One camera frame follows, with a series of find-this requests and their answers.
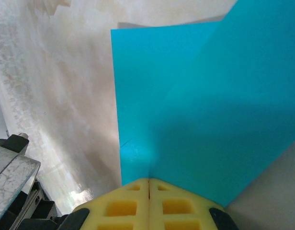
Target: cyan folded sheet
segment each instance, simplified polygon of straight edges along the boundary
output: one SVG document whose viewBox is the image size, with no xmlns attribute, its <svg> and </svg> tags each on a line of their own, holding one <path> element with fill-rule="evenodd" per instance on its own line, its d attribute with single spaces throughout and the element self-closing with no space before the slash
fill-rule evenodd
<svg viewBox="0 0 295 230">
<path fill-rule="evenodd" d="M 295 0 L 220 23 L 113 30 L 122 180 L 226 206 L 295 140 Z"/>
</svg>

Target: yellow foam block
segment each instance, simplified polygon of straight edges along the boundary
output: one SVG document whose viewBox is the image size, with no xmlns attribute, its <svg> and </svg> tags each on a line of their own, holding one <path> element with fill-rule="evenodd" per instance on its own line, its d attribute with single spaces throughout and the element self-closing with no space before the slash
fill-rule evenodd
<svg viewBox="0 0 295 230">
<path fill-rule="evenodd" d="M 157 179 L 149 180 L 150 230 L 217 230 L 209 213 L 223 208 L 201 196 Z"/>
<path fill-rule="evenodd" d="M 140 179 L 78 206 L 90 210 L 81 230 L 148 230 L 148 179 Z"/>
</svg>

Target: yellow sponge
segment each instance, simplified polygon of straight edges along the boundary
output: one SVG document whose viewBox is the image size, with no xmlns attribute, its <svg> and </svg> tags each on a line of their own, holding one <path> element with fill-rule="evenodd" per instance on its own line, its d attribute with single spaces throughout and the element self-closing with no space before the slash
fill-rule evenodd
<svg viewBox="0 0 295 230">
<path fill-rule="evenodd" d="M 148 179 L 78 206 L 90 210 L 81 230 L 148 230 Z"/>
<path fill-rule="evenodd" d="M 209 213 L 220 205 L 157 179 L 149 180 L 150 230 L 217 230 Z"/>
</svg>

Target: blue plastic sheet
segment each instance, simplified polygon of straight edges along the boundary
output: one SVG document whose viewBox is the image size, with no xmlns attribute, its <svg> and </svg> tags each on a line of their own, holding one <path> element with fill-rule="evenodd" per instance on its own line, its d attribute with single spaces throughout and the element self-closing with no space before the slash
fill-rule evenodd
<svg viewBox="0 0 295 230">
<path fill-rule="evenodd" d="M 156 177 L 226 206 L 295 140 L 295 0 L 112 43 L 124 184 Z"/>
</svg>

